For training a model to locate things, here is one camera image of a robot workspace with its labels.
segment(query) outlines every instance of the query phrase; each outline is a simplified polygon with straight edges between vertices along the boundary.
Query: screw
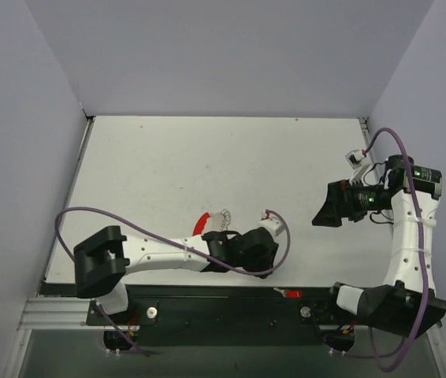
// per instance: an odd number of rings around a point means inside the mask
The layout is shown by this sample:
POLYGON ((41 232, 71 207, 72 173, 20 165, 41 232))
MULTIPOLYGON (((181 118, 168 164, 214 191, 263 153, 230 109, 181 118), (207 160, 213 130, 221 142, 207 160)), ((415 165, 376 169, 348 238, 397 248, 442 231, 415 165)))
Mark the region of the screw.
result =
POLYGON ((157 317, 157 309, 155 309, 154 307, 150 307, 149 309, 146 310, 146 316, 149 317, 150 319, 155 319, 157 317))
POLYGON ((300 309, 300 315, 302 317, 310 317, 310 308, 307 306, 304 306, 300 309))

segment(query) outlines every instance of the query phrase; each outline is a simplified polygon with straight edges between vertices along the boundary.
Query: white tabletop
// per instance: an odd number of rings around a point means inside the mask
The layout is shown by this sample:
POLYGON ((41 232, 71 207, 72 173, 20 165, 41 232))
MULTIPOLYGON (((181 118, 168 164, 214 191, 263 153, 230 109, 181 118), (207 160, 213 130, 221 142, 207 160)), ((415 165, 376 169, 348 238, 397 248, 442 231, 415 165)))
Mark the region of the white tabletop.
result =
MULTIPOLYGON (((190 236, 203 213, 222 209, 232 214, 230 229, 242 233, 265 208, 292 230, 287 261, 266 280, 180 270, 136 273, 127 284, 375 286, 391 256, 389 228, 368 219, 341 228, 310 223, 327 183, 351 175, 344 155, 364 147, 356 119, 96 117, 69 205, 106 209, 168 238, 190 236)), ((61 230, 72 248, 111 224, 117 222, 70 213, 61 230)), ((122 226, 122 233, 135 232, 122 226)), ((282 235, 276 261, 284 241, 282 235)), ((46 281, 74 283, 58 243, 46 281)))

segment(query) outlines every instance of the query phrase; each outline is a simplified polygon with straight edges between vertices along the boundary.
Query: robotic arm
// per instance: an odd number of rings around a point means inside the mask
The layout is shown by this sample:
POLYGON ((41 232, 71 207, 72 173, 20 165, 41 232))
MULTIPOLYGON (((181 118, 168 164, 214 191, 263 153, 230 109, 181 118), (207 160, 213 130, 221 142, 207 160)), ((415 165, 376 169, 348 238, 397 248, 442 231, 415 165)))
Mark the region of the robotic arm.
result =
POLYGON ((342 218, 360 221, 369 211, 392 210, 394 216, 391 261, 384 282, 379 287, 360 288, 336 283, 332 288, 331 311, 334 317, 353 316, 358 324, 369 325, 403 337, 408 336, 422 295, 422 273, 418 254, 424 253, 429 283, 428 305, 417 336, 436 324, 445 315, 446 303, 435 297, 431 273, 432 232, 436 225, 435 212, 442 191, 439 171, 414 165, 414 188, 422 209, 417 219, 401 155, 385 162, 383 183, 368 185, 362 174, 371 162, 362 151, 346 156, 354 173, 349 180, 328 185, 325 204, 312 220, 314 226, 340 227, 342 218), (418 227, 424 228, 424 250, 418 249, 418 227))
POLYGON ((248 272, 273 267, 277 243, 274 238, 284 230, 275 218, 266 218, 258 228, 240 235, 237 232, 207 232, 170 242, 122 235, 119 226, 109 226, 74 248, 76 296, 96 298, 108 315, 127 312, 130 300, 123 276, 159 269, 187 269, 194 272, 228 272, 207 257, 216 258, 248 272), (191 252, 195 249, 203 255, 191 252))

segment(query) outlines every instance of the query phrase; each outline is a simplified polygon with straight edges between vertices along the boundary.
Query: small red part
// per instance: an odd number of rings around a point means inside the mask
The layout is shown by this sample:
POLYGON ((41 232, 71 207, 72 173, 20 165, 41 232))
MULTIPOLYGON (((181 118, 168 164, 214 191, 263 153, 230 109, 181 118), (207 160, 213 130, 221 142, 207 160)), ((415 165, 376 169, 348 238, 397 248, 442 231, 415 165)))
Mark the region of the small red part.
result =
POLYGON ((302 298, 302 292, 300 290, 288 290, 285 296, 286 298, 302 298))
POLYGON ((200 235, 204 231, 204 227, 206 227, 207 220, 210 218, 209 213, 204 213, 200 217, 199 220, 197 220, 197 224, 195 225, 195 228, 193 229, 193 236, 200 235))

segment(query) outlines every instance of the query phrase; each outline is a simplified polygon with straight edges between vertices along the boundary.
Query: cable tie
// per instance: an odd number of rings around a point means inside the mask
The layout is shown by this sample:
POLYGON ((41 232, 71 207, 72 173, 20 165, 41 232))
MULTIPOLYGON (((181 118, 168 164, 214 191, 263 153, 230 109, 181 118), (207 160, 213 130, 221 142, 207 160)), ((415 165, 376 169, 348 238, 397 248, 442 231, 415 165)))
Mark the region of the cable tie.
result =
POLYGON ((429 250, 425 250, 424 248, 401 248, 401 250, 411 250, 413 252, 422 252, 424 254, 431 254, 431 252, 429 252, 429 250))

